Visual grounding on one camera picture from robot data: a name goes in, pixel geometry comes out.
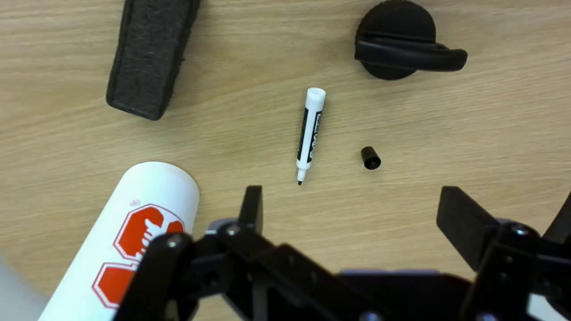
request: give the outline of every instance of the spray can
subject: spray can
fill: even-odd
[[[180,167],[130,167],[94,221],[39,321],[108,321],[147,242],[165,232],[190,233],[199,189]]]

